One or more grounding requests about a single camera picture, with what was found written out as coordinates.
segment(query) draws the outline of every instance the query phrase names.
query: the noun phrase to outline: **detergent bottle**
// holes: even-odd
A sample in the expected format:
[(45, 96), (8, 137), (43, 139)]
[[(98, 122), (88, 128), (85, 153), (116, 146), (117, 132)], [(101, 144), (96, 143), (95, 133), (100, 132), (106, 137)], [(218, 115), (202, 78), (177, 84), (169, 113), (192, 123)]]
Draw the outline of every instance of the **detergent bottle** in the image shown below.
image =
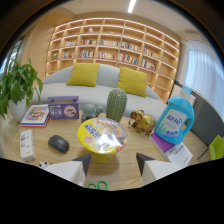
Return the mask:
[[(180, 95), (173, 96), (168, 100), (168, 105), (161, 114), (155, 126), (155, 133), (162, 139), (174, 145), (183, 141), (184, 136), (194, 123), (194, 110), (189, 102), (191, 89), (183, 86)], [(189, 119), (184, 130), (182, 127)]]

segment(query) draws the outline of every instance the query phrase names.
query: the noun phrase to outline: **window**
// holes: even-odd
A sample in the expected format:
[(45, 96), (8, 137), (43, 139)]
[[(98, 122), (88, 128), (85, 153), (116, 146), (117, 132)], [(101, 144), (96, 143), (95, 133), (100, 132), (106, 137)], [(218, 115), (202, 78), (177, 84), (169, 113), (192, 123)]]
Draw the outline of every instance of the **window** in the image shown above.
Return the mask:
[(12, 60), (16, 59), (17, 53), (19, 51), (19, 47), (21, 46), (21, 43), (23, 41), (24, 36), (22, 36), (14, 45), (9, 55), (5, 58), (4, 62), (2, 63), (1, 70), (0, 70), (0, 80), (8, 72), (9, 65)]
[(215, 57), (206, 51), (189, 48), (188, 66), (182, 81), (202, 95), (224, 121), (224, 71)]

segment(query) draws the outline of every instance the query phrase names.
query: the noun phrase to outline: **gray sofa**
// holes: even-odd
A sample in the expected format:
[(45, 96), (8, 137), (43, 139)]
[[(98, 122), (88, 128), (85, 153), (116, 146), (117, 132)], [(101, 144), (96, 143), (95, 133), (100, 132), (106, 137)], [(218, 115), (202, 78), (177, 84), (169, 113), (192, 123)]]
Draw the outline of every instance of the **gray sofa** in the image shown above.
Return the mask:
[[(117, 87), (120, 69), (111, 65), (100, 64), (95, 87), (88, 86), (67, 86), (73, 66), (62, 69), (48, 76), (43, 82), (41, 93), (41, 104), (49, 103), (48, 97), (53, 96), (79, 96), (79, 109), (82, 110), (85, 104), (92, 103), (95, 106), (102, 106), (106, 112), (107, 98), (111, 90)], [(158, 121), (161, 113), (166, 107), (160, 97), (147, 86), (146, 96), (141, 97), (127, 94), (127, 107), (123, 114), (130, 117), (132, 110), (144, 110), (145, 113), (153, 116)], [(31, 105), (39, 104), (38, 97), (34, 91)]]

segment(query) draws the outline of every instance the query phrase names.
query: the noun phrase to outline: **wooden bookshelf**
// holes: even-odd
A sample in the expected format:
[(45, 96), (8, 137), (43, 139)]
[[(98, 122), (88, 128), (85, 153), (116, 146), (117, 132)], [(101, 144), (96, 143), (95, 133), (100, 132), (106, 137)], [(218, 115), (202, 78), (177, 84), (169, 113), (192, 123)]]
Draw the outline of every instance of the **wooden bookshelf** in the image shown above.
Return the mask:
[[(179, 51), (179, 41), (142, 23), (119, 18), (80, 19), (55, 27), (48, 48), (46, 77), (77, 62), (127, 67), (146, 73), (147, 85), (167, 103), (176, 78)], [(64, 58), (65, 52), (72, 58)], [(137, 58), (137, 63), (119, 60), (120, 54)]]

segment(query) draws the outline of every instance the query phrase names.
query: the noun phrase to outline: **black mouse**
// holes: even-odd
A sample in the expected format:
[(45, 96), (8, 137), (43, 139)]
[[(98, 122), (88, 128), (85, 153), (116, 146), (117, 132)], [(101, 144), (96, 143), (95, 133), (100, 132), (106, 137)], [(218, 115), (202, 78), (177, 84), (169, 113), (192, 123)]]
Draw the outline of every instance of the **black mouse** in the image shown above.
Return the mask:
[(67, 152), (69, 148), (68, 142), (59, 135), (53, 135), (48, 140), (48, 145), (62, 153)]

